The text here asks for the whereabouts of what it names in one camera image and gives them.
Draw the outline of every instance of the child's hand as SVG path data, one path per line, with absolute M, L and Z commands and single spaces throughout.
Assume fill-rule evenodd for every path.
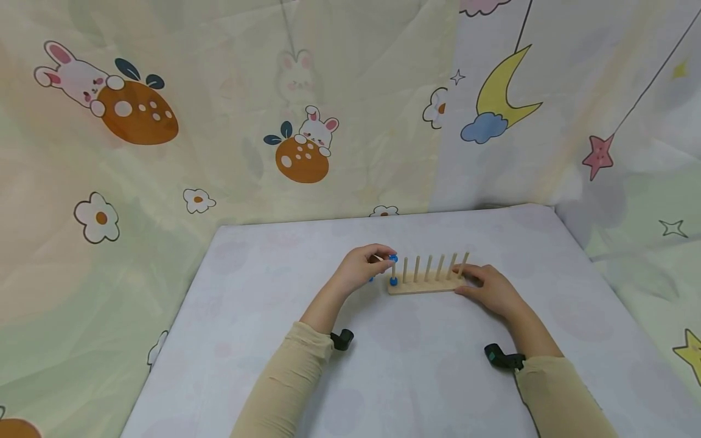
M 453 272 L 459 271 L 460 265 L 453 266 Z M 463 274 L 477 278 L 482 282 L 482 287 L 459 286 L 455 293 L 482 304 L 507 321 L 529 308 L 511 282 L 492 265 L 466 264 Z
M 374 255 L 383 259 L 379 261 Z M 352 249 L 331 276 L 327 287 L 348 296 L 367 283 L 370 278 L 388 270 L 394 264 L 388 260 L 395 250 L 385 245 L 373 244 Z

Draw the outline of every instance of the black wrist strap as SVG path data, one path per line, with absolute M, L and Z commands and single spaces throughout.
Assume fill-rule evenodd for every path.
M 491 343 L 484 347 L 484 354 L 489 360 L 489 363 L 497 368 L 510 369 L 515 371 L 523 369 L 526 356 L 520 354 L 505 355 L 501 347 L 495 343 Z
M 341 335 L 331 333 L 331 340 L 334 342 L 334 349 L 338 351 L 346 351 L 351 346 L 351 341 L 355 335 L 348 329 L 341 330 Z

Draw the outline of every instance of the beige sleeve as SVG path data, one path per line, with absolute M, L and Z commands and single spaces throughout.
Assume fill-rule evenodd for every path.
M 517 371 L 516 382 L 540 438 L 618 436 L 566 358 L 532 357 Z
M 333 342 L 295 322 L 253 386 L 231 438 L 291 438 L 331 357 Z

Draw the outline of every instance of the wooden base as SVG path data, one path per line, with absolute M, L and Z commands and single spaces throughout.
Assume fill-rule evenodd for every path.
M 390 295 L 408 295 L 408 294 L 427 294 L 431 292 L 446 292 L 455 289 L 457 286 L 465 284 L 462 277 L 458 274 L 451 273 L 451 277 L 446 280 L 447 272 L 443 270 L 440 274 L 440 279 L 436 280 L 436 271 L 428 273 L 428 281 L 423 281 L 424 273 L 420 273 L 417 282 L 411 281 L 412 275 L 407 275 L 407 282 L 402 283 L 402 277 L 398 277 L 399 284 L 392 286 L 390 284 L 391 275 L 387 275 L 387 289 Z

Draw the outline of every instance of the yellow crescent moon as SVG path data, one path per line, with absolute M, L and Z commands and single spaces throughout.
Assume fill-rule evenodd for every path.
M 514 108 L 509 104 L 509 99 L 506 95 L 512 76 L 516 73 L 516 69 L 530 48 L 530 46 L 524 47 L 496 66 L 479 91 L 479 96 L 477 97 L 478 114 L 501 114 L 508 122 L 506 127 L 511 128 L 517 121 L 530 116 L 535 110 L 540 108 L 543 104 L 542 102 Z

